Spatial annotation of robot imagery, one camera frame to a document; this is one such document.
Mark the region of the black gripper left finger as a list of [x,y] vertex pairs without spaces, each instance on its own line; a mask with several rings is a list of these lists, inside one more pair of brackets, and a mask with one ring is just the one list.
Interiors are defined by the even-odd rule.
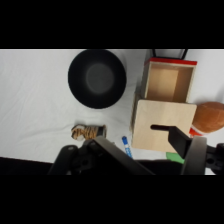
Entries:
[[97,137],[85,143],[87,169],[85,175],[153,175],[109,140]]

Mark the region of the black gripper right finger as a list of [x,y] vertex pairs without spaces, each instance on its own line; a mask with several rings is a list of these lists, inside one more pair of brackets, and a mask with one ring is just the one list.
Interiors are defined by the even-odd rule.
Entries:
[[184,160],[182,175],[204,175],[207,154],[207,139],[189,138],[175,126],[169,128],[168,142]]

